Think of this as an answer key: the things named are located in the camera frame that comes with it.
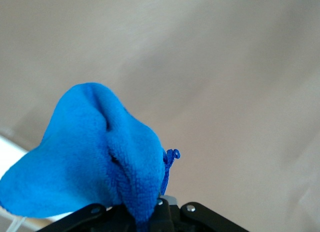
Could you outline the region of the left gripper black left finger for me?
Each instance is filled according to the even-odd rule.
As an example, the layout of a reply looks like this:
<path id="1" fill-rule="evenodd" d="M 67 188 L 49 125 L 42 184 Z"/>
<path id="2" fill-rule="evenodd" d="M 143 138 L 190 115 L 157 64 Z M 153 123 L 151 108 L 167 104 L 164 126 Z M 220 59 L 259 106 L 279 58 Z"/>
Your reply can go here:
<path id="1" fill-rule="evenodd" d="M 38 232 L 135 232 L 134 218 L 121 204 L 106 208 L 101 204 L 87 205 Z"/>

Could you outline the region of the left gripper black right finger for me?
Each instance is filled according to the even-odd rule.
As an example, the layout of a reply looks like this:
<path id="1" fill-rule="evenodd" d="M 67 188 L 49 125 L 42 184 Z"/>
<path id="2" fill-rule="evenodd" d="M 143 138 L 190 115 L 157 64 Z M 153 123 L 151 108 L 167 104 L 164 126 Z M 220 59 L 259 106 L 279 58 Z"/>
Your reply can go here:
<path id="1" fill-rule="evenodd" d="M 246 232 L 240 225 L 198 202 L 179 207 L 173 196 L 162 195 L 149 219 L 151 232 Z"/>

